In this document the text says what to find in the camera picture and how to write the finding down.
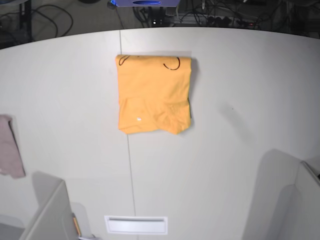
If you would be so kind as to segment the grey bin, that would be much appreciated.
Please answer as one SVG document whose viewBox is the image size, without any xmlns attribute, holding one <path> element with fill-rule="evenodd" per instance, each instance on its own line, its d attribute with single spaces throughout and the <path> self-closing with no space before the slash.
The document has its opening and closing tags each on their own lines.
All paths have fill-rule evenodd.
<svg viewBox="0 0 320 240">
<path fill-rule="evenodd" d="M 77 240 L 63 179 L 40 171 L 14 179 L 0 177 L 2 240 Z"/>
<path fill-rule="evenodd" d="M 318 240 L 319 238 L 320 179 L 306 162 L 301 162 L 277 239 Z"/>
</svg>

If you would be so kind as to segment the grey left bin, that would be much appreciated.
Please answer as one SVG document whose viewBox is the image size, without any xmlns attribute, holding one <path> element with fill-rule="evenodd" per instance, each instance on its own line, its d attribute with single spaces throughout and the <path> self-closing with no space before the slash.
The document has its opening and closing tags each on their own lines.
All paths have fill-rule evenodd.
<svg viewBox="0 0 320 240">
<path fill-rule="evenodd" d="M 14 179 L 0 177 L 2 240 L 77 240 L 63 179 L 40 171 Z"/>
</svg>

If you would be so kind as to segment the yellow T-shirt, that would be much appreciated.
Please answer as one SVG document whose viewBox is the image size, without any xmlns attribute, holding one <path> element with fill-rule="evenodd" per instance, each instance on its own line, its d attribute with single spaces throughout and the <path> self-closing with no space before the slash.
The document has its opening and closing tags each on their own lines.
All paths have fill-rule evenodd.
<svg viewBox="0 0 320 240">
<path fill-rule="evenodd" d="M 191 126 L 192 59 L 181 56 L 117 55 L 118 128 L 125 134 Z"/>
</svg>

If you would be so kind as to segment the purple base unit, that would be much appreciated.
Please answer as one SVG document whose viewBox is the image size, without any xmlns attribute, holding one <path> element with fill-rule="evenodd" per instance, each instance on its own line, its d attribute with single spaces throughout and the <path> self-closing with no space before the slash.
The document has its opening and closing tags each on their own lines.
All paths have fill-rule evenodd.
<svg viewBox="0 0 320 240">
<path fill-rule="evenodd" d="M 180 0 L 114 0 L 117 7 L 176 7 Z"/>
</svg>

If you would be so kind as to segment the orange pencil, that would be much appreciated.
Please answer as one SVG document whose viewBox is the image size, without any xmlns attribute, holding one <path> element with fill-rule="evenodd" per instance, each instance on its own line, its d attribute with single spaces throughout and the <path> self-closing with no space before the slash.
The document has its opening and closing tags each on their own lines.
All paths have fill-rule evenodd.
<svg viewBox="0 0 320 240">
<path fill-rule="evenodd" d="M 75 226 L 77 235 L 78 235 L 79 237 L 81 237 L 81 236 L 82 236 L 82 233 L 81 233 L 80 226 L 79 226 L 79 224 L 78 224 L 77 218 L 74 216 L 74 217 L 72 218 L 72 220 L 73 220 L 73 223 L 74 223 L 74 226 Z"/>
</svg>

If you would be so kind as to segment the pink folded cloth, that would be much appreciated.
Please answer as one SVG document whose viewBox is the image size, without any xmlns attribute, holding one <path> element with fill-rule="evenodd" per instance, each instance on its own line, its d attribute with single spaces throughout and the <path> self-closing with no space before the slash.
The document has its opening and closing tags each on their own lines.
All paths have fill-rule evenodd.
<svg viewBox="0 0 320 240">
<path fill-rule="evenodd" d="M 26 174 L 11 121 L 12 118 L 8 115 L 0 116 L 0 173 L 18 179 Z"/>
</svg>

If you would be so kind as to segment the grey right bin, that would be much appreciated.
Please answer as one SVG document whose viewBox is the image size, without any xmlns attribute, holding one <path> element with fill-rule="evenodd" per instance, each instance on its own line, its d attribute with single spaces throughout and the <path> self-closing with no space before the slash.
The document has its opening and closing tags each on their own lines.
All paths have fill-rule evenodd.
<svg viewBox="0 0 320 240">
<path fill-rule="evenodd" d="M 277 239 L 318 240 L 319 238 L 320 179 L 306 162 L 301 162 Z"/>
</svg>

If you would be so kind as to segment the white table label plate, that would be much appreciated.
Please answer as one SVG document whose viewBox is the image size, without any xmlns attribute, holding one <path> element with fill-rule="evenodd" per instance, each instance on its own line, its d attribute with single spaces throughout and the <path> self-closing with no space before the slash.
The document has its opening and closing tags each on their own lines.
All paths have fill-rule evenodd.
<svg viewBox="0 0 320 240">
<path fill-rule="evenodd" d="M 168 218 L 166 216 L 104 216 L 109 234 L 123 235 L 167 235 Z"/>
</svg>

